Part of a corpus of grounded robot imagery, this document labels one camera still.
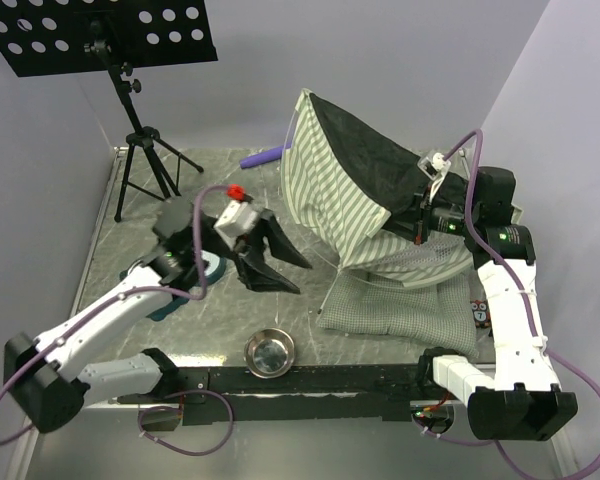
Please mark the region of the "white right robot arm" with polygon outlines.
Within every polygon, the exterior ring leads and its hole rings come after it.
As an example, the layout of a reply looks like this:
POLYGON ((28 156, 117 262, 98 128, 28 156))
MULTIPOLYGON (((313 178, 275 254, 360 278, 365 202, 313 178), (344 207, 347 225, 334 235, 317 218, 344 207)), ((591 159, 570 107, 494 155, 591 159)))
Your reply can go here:
POLYGON ((495 373, 488 376, 458 351, 429 348, 418 361, 416 385, 428 398, 445 391, 467 408, 480 440, 546 441, 578 411, 576 396, 562 390, 545 353, 546 340, 535 299, 536 254, 530 231, 515 224, 514 174, 481 167, 459 180, 452 196, 420 195, 413 241, 431 233, 460 236, 490 309, 495 373))

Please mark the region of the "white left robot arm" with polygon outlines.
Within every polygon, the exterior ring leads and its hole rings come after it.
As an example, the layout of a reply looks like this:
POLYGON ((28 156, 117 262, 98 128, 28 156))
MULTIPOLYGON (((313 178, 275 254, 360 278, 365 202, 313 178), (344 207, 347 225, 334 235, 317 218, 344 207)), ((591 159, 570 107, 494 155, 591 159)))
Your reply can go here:
POLYGON ((3 391, 39 432, 54 432, 84 407, 118 396, 146 394, 156 402, 173 397, 177 368, 158 349, 122 361, 92 360, 137 321, 168 315, 178 300, 203 300, 204 253, 232 261, 242 284, 258 293, 300 292, 266 263, 267 254, 303 269, 311 266, 275 214, 250 197, 229 200, 219 217, 205 214, 199 202, 166 200, 153 233, 156 245, 104 297, 35 338, 19 334, 6 343, 3 391))

